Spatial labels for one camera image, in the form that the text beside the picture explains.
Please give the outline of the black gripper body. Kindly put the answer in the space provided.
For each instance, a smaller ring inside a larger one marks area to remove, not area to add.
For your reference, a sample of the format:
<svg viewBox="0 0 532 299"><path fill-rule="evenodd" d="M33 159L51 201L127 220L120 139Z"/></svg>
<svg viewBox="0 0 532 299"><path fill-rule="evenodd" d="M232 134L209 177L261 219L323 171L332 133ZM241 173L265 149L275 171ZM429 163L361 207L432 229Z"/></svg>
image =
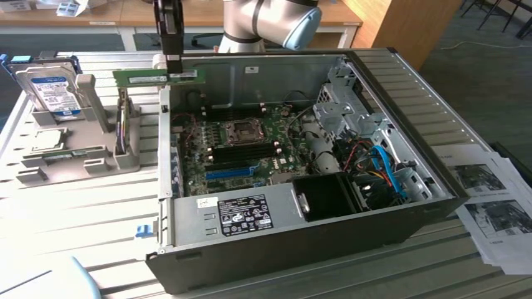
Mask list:
<svg viewBox="0 0 532 299"><path fill-rule="evenodd" d="M184 15L183 2L179 0L153 1L160 45L165 55L181 55L184 52Z"/></svg>

